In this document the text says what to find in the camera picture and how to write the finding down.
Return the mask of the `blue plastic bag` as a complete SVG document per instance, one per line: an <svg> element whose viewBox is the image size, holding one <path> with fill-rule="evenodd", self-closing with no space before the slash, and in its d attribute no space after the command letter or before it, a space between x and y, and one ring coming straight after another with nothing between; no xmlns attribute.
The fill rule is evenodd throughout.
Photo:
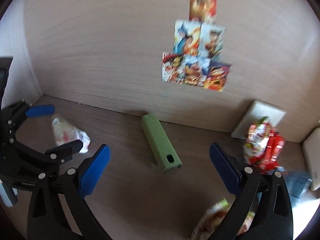
<svg viewBox="0 0 320 240"><path fill-rule="evenodd" d="M285 171L283 175L289 196L293 199L300 199L312 182L307 171Z"/></svg>

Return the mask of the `green red white wrapper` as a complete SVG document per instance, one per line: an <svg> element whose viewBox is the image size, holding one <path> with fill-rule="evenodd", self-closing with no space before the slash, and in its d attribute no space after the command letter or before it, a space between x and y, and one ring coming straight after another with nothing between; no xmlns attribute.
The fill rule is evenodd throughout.
<svg viewBox="0 0 320 240"><path fill-rule="evenodd" d="M220 225L230 208L231 204L225 198L208 208L195 226L189 239L208 239Z"/></svg>

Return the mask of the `lower white wall socket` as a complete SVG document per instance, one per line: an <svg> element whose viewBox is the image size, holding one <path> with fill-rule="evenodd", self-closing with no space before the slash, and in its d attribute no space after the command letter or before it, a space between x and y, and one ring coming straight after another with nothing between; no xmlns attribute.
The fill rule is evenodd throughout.
<svg viewBox="0 0 320 240"><path fill-rule="evenodd" d="M247 112L244 114L235 129L231 132L231 137L236 139L246 139L249 127L264 117L268 117L273 127L276 127L286 115L282 108L271 104L254 100Z"/></svg>

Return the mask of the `white paper ball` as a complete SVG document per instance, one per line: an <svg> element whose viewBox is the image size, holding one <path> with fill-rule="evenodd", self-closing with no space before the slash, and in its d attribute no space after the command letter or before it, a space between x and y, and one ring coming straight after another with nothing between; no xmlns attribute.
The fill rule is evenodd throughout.
<svg viewBox="0 0 320 240"><path fill-rule="evenodd" d="M88 147L91 142L88 134L68 122L59 114L52 116L52 129L56 146L61 146L75 140L81 140L83 147L79 153L86 154L88 152Z"/></svg>

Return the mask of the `red white snack bag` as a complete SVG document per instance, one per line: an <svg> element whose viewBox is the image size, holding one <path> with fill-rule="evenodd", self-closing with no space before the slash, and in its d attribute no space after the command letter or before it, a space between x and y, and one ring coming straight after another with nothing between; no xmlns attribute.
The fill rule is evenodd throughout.
<svg viewBox="0 0 320 240"><path fill-rule="evenodd" d="M268 117L260 119L249 127L243 145L244 158L248 165L262 174L272 174L285 169L277 162L285 141L278 130L271 125Z"/></svg>

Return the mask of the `green cylindrical case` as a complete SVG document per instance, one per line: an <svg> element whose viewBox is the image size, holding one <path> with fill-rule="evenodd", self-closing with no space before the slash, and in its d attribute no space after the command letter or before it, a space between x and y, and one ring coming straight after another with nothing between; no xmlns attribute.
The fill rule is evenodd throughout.
<svg viewBox="0 0 320 240"><path fill-rule="evenodd" d="M144 115L141 119L141 126L162 173L165 174L168 170L180 168L182 162L157 116L153 114Z"/></svg>

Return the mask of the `white toaster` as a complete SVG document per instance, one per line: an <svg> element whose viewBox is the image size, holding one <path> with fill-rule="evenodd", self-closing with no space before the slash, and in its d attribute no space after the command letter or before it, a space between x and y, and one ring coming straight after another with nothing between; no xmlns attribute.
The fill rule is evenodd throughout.
<svg viewBox="0 0 320 240"><path fill-rule="evenodd" d="M316 128L303 142L303 152L308 171L312 178L310 188L312 191L319 189L320 166L320 130Z"/></svg>

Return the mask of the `colourful sticker cluster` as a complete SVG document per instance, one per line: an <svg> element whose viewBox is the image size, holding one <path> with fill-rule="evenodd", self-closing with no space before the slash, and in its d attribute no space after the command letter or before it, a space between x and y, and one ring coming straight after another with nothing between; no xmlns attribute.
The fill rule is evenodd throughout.
<svg viewBox="0 0 320 240"><path fill-rule="evenodd" d="M162 81L223 91L231 64L220 60L225 27L216 22L217 0L189 0L189 19L177 20L171 53L162 54Z"/></svg>

